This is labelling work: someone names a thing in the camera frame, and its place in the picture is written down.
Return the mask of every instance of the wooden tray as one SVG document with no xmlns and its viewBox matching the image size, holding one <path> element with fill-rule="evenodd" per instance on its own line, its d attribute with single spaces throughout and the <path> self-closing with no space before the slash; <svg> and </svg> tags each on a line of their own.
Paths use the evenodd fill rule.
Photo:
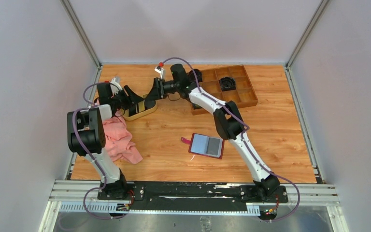
<svg viewBox="0 0 371 232">
<path fill-rule="evenodd" d="M 237 104 L 238 108 L 257 105 L 257 95 L 243 65 L 206 69 L 201 70 L 201 73 L 202 82 L 200 82 L 200 86 L 214 97 L 226 102 L 233 101 Z M 221 90 L 219 80 L 226 76 L 232 77 L 235 80 L 235 90 Z M 194 104 L 191 104 L 191 113 L 193 115 L 201 115 L 208 112 L 202 108 L 196 108 Z"/>
</svg>

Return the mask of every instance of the metal frame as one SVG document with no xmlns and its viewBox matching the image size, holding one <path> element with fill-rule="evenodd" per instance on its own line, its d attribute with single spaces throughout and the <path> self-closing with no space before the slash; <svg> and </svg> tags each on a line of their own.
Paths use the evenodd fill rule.
<svg viewBox="0 0 371 232">
<path fill-rule="evenodd" d="M 83 30 L 83 27 L 80 24 L 79 19 L 77 18 L 77 15 L 73 10 L 73 7 L 71 6 L 70 1 L 60 0 L 60 2 L 62 3 L 63 7 L 65 8 L 66 13 L 68 14 L 71 22 L 73 23 L 73 26 L 77 31 L 77 34 L 80 36 L 80 39 L 82 39 L 82 42 L 85 45 L 87 52 L 89 53 L 96 67 L 99 69 L 101 66 L 99 58 L 97 57 L 96 52 L 85 33 L 85 30 Z"/>
<path fill-rule="evenodd" d="M 304 33 L 302 34 L 300 40 L 298 41 L 297 46 L 294 49 L 294 52 L 292 52 L 291 57 L 289 58 L 288 62 L 286 63 L 286 67 L 290 68 L 292 64 L 294 63 L 295 59 L 297 58 L 299 52 L 301 51 L 303 45 L 305 44 L 306 40 L 308 39 L 308 36 L 311 34 L 312 30 L 314 29 L 316 23 L 320 19 L 321 15 L 323 14 L 324 10 L 326 9 L 326 6 L 330 0 L 321 0 L 319 3 L 318 8 L 316 9 L 315 14 L 312 16 L 311 21 L 309 22 L 308 26 L 306 27 Z"/>
<path fill-rule="evenodd" d="M 96 74 L 96 77 L 94 80 L 95 82 L 97 82 L 99 80 L 100 73 L 102 70 L 102 64 L 100 63 L 98 57 L 96 56 L 96 53 L 92 45 L 90 44 L 89 39 L 87 38 L 82 26 L 80 25 L 80 22 L 70 4 L 70 1 L 69 0 L 60 0 L 60 1 L 65 7 L 65 10 L 68 13 L 71 21 L 73 22 L 73 25 L 75 26 L 79 36 L 81 37 L 82 42 L 85 44 L 86 49 L 88 50 L 90 56 L 92 57 L 93 62 L 98 67 L 98 73 Z M 315 14 L 313 15 L 310 23 L 308 24 L 306 30 L 304 31 L 292 55 L 290 56 L 289 61 L 285 64 L 286 77 L 289 83 L 292 98 L 294 100 L 295 108 L 298 113 L 298 118 L 300 120 L 305 142 L 307 144 L 307 148 L 309 151 L 310 159 L 315 169 L 315 176 L 320 176 L 321 178 L 323 178 L 323 176 L 320 174 L 318 166 L 317 166 L 317 156 L 315 155 L 315 152 L 312 146 L 313 140 L 308 133 L 307 120 L 306 120 L 305 115 L 303 114 L 300 97 L 298 96 L 296 92 L 296 85 L 295 85 L 295 81 L 292 76 L 291 66 L 294 63 L 296 57 L 298 56 L 307 38 L 309 37 L 315 25 L 317 24 L 318 20 L 320 19 L 322 13 L 326 9 L 326 6 L 328 5 L 329 2 L 330 2 L 329 0 L 321 0 Z M 94 97 L 94 94 L 95 94 L 95 89 L 93 89 L 91 92 L 91 98 Z M 73 155 L 71 159 L 71 164 L 66 172 L 66 176 L 69 174 L 70 171 L 73 170 L 75 159 L 76 159 L 76 156 Z M 67 204 L 72 204 L 72 203 L 74 203 L 75 205 L 79 205 L 83 201 L 83 197 L 86 191 L 93 187 L 98 187 L 99 185 L 100 185 L 99 181 L 78 181 L 78 180 L 74 180 L 74 181 L 73 180 L 57 180 L 55 181 L 55 184 L 53 186 L 51 195 L 49 197 L 49 201 L 48 201 L 46 211 L 43 216 L 39 231 L 41 232 L 52 231 L 56 223 L 57 214 L 61 210 L 62 205 L 67 205 Z M 241 185 L 241 183 L 228 183 L 228 185 Z M 296 190 L 290 184 L 282 184 L 282 185 L 286 187 L 286 190 L 288 192 L 289 202 L 282 203 L 281 205 L 289 205 L 289 206 L 295 205 L 298 199 Z M 338 232 L 349 231 L 347 228 L 346 222 L 344 220 L 344 217 L 343 217 L 342 208 L 339 202 L 338 195 L 336 194 L 336 190 L 333 185 L 298 184 L 298 187 L 300 189 L 300 194 L 301 194 L 301 202 L 300 202 L 301 206 L 312 206 L 312 205 L 326 206 L 334 231 L 338 231 Z M 94 206 L 96 205 L 101 206 L 105 204 L 109 205 L 109 204 L 116 204 L 116 203 L 128 203 L 128 201 L 127 202 L 126 201 L 100 201 L 97 199 L 97 192 L 90 193 L 88 195 L 87 201 L 90 202 L 90 205 L 94 205 Z M 255 206 L 267 206 L 271 204 L 272 203 L 248 203 L 247 206 L 248 206 L 248 209 L 251 209 Z M 103 209 L 102 207 L 98 207 L 96 209 L 97 209 L 97 212 L 102 212 L 102 210 L 105 213 L 108 212 L 107 207 Z M 164 212 L 164 213 L 185 214 L 186 212 Z M 215 214 L 215 212 L 206 212 L 205 214 L 213 215 Z"/>
</svg>

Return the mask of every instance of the black mounting plate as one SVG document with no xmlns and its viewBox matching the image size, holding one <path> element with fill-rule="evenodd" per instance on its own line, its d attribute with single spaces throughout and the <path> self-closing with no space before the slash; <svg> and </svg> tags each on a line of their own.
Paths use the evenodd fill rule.
<svg viewBox="0 0 371 232">
<path fill-rule="evenodd" d="M 263 202 L 259 198 L 245 199 L 241 191 L 255 191 L 254 184 L 205 183 L 205 182 L 162 182 L 134 181 L 127 183 L 135 193 L 135 203 L 131 209 L 139 210 L 184 210 L 184 211 L 246 211 L 246 203 Z M 287 203 L 286 188 L 279 186 L 266 202 Z M 118 200 L 98 194 L 99 200 Z M 130 200 L 129 194 L 120 200 Z"/>
</svg>

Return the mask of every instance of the tablet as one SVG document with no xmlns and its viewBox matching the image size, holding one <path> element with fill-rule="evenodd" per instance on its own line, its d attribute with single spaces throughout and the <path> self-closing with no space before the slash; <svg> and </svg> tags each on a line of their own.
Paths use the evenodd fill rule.
<svg viewBox="0 0 371 232">
<path fill-rule="evenodd" d="M 193 154 L 221 159 L 224 150 L 224 140 L 194 133 L 191 137 L 188 151 Z"/>
</svg>

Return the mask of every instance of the metal floor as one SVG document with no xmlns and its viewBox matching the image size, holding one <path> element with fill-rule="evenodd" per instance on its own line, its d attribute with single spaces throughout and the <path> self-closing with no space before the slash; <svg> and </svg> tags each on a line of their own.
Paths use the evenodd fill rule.
<svg viewBox="0 0 371 232">
<path fill-rule="evenodd" d="M 278 215 L 290 211 L 288 206 L 280 206 Z M 328 211 L 324 206 L 300 206 L 283 221 L 267 224 L 257 217 L 248 216 L 195 216 L 195 215 L 127 215 L 122 219 L 97 220 L 87 213 L 61 213 L 58 216 L 55 232 L 332 232 Z"/>
</svg>

